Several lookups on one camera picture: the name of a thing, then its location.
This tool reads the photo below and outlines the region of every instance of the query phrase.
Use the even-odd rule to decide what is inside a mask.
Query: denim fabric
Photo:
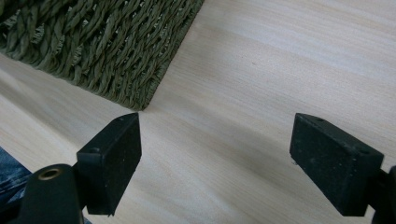
[[[23,197],[31,172],[0,147],[0,207]],[[91,224],[84,218],[85,224]]]

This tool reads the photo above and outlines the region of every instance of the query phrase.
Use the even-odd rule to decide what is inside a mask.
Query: wooden table
[[[289,154],[294,114],[396,164],[396,2],[206,0],[150,106],[116,216],[93,223],[370,223],[341,217]],[[31,171],[131,113],[0,57],[0,146]]]

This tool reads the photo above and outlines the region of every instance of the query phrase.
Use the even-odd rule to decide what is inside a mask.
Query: woven basket
[[[0,52],[144,109],[204,0],[0,0]]]

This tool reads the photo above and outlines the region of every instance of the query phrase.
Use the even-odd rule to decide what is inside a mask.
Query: rope weave
[[[0,0],[0,52],[142,110],[204,0]]]

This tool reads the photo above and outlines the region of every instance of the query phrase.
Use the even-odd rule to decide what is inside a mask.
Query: light wood surface
[[[150,106],[115,217],[93,223],[370,223],[292,163],[294,114],[396,164],[396,2],[206,0]],[[131,111],[0,56],[0,146],[35,171]]]

